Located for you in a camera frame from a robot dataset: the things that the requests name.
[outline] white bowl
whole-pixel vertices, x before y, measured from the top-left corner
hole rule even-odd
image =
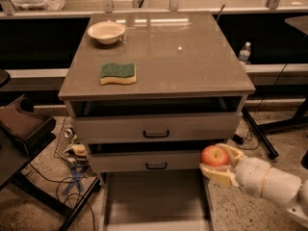
[[[124,32],[125,27],[122,24],[113,21],[99,22],[88,28],[88,35],[97,39],[102,44],[117,42]]]

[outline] green scouring pad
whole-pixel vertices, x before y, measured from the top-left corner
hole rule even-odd
[[[100,74],[100,83],[132,84],[136,82],[135,64],[103,64]]]

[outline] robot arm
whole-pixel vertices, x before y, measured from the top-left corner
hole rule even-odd
[[[242,193],[264,198],[285,210],[290,218],[308,227],[308,181],[272,167],[269,162],[248,158],[242,151],[224,147],[233,160],[225,171],[200,164],[204,176],[225,186],[239,187]]]

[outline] floor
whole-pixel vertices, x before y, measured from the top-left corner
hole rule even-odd
[[[257,123],[270,122],[291,117],[301,100],[278,100],[266,101],[261,104],[259,100],[249,101],[246,107]],[[32,162],[46,179],[56,182],[50,182],[37,174],[31,167],[26,167],[23,171],[27,177],[51,195],[58,195],[61,201],[65,201],[66,194],[63,194],[67,184],[59,184],[60,181],[70,176],[69,167],[58,158],[55,158],[58,140],[61,137],[61,130],[66,120],[64,107],[37,107],[38,112],[51,114],[57,119],[57,127],[54,130],[57,138]],[[248,156],[255,156],[269,161],[265,147],[260,144],[254,135],[249,137],[249,127],[244,120],[241,121],[237,134],[248,138],[241,146],[244,153]],[[308,127],[295,129],[288,132],[268,135],[279,157],[275,161],[270,161],[274,167],[288,171],[291,174],[299,176],[303,181],[308,179],[308,171],[300,164],[301,158],[308,149]],[[83,180],[83,186],[86,188],[93,175],[90,172],[86,174],[88,179]],[[259,230],[279,230],[279,231],[303,231],[307,230],[290,219],[282,210],[264,199],[255,199],[243,195],[237,188],[227,188],[219,186],[213,182],[209,183],[209,192],[212,198],[215,214],[217,231],[259,231]],[[76,188],[69,194],[76,193]],[[99,216],[103,203],[104,188],[95,193],[86,205],[77,219],[72,223],[69,230],[98,230]],[[74,205],[73,197],[67,204]],[[54,211],[48,209],[44,204],[36,201],[30,195],[25,194],[12,184],[9,184],[0,194],[0,230],[2,231],[52,231],[58,230],[62,225],[64,218]]]

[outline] apple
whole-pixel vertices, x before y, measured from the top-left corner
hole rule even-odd
[[[229,154],[218,145],[209,145],[201,152],[201,163],[211,167],[227,166],[229,165]]]

